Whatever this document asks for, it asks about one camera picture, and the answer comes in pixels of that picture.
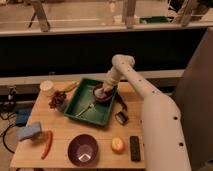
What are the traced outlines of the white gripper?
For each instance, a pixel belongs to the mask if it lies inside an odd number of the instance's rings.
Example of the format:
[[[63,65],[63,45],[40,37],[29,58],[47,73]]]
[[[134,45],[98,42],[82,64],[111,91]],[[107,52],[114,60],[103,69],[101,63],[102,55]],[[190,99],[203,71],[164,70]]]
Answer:
[[[103,90],[105,92],[111,91],[119,82],[119,79],[111,72],[108,72],[106,75],[106,80],[103,83]]]

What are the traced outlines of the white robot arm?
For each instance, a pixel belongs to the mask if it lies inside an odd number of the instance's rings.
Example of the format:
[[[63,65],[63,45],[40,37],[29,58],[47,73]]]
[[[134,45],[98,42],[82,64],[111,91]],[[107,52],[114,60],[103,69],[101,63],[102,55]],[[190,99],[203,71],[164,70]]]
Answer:
[[[192,171],[181,125],[181,112],[174,100],[136,72],[132,56],[112,57],[104,89],[109,90],[125,77],[143,99],[142,138],[146,171]]]

